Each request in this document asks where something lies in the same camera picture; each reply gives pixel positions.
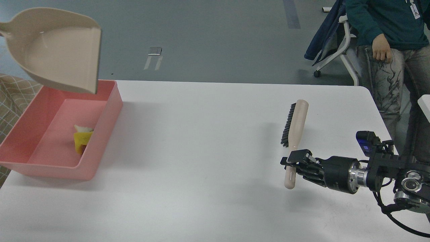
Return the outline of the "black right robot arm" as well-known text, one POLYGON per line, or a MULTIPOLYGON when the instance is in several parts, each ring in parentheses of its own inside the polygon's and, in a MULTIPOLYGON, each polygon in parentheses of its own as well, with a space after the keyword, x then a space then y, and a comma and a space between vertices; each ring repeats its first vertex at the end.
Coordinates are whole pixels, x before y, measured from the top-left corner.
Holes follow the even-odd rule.
POLYGON ((293 151, 281 159, 285 168, 296 168, 305 180, 332 190, 355 194, 360 187, 368 188, 381 209, 393 223, 415 235, 429 238, 429 233, 410 228, 392 215, 400 210, 429 214, 429 165, 414 156, 393 153, 393 143, 358 139, 365 156, 366 167, 356 158, 331 156, 313 157, 310 150, 293 151))

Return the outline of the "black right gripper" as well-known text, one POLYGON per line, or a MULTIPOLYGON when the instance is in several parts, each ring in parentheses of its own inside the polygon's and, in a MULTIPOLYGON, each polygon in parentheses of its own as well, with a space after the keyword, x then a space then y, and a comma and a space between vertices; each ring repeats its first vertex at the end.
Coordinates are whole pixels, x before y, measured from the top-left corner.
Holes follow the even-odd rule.
POLYGON ((318 160, 310 150, 296 150, 281 158, 281 165, 297 167, 296 172, 305 180, 332 190, 355 194, 360 187, 367 187, 367 170, 356 158, 331 156, 318 160))

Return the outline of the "person's bare hand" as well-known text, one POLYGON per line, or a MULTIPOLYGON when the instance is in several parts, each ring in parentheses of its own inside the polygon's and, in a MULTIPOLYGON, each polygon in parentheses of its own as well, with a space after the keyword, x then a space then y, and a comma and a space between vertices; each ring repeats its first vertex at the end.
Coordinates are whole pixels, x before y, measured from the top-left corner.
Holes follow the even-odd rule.
POLYGON ((372 56, 376 61, 392 62, 393 54, 384 34, 379 34, 372 41, 372 56))

